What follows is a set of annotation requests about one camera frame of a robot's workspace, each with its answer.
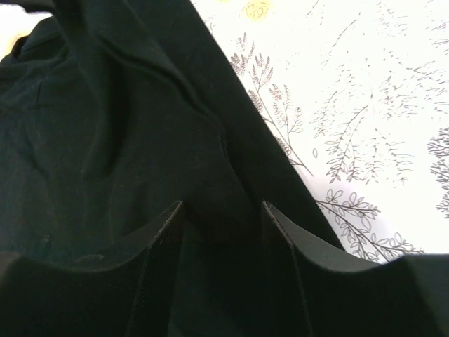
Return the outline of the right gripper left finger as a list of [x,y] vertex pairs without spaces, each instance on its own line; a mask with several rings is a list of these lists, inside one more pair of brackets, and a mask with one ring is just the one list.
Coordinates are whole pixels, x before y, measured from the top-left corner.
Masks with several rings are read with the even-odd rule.
[[1,254],[2,336],[165,336],[184,206],[68,265]]

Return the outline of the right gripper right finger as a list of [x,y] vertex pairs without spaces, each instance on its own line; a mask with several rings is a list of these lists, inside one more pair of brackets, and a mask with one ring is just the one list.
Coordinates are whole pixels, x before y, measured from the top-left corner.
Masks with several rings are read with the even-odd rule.
[[262,205],[277,336],[447,336],[448,257],[357,258]]

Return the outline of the black t shirt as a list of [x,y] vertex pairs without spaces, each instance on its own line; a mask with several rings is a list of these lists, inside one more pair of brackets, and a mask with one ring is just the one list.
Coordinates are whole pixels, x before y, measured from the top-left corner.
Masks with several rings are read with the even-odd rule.
[[1,248],[58,263],[183,201],[183,336],[293,336],[265,270],[270,201],[340,241],[188,1],[25,1],[1,61]]

